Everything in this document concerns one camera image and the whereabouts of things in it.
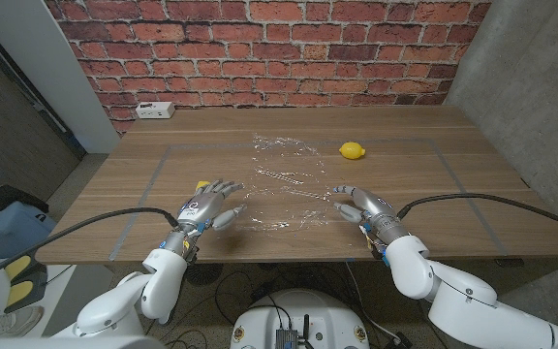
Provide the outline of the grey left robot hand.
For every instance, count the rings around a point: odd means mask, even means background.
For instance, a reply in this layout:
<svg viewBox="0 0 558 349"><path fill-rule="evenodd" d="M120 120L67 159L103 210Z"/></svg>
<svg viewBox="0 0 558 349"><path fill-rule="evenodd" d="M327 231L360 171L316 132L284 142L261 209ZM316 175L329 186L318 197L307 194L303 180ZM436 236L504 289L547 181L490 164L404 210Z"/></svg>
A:
<svg viewBox="0 0 558 349"><path fill-rule="evenodd" d="M228 196L243 188L242 183L217 179L198 188L194 196L184 204L177 217L178 226L188 236L199 236L204 230L227 229L246 205L221 212Z"/></svg>

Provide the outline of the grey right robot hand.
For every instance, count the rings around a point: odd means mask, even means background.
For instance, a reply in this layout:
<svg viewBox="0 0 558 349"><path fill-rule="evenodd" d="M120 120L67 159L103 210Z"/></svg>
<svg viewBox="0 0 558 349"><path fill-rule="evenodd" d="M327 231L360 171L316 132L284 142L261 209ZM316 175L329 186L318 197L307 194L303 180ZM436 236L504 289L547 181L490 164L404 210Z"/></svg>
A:
<svg viewBox="0 0 558 349"><path fill-rule="evenodd" d="M393 208L377 195L349 185L334 187L333 192L348 194L354 203L352 206L335 203L333 206L340 215L351 223L368 226L369 231L382 243L391 244L410 234Z"/></svg>

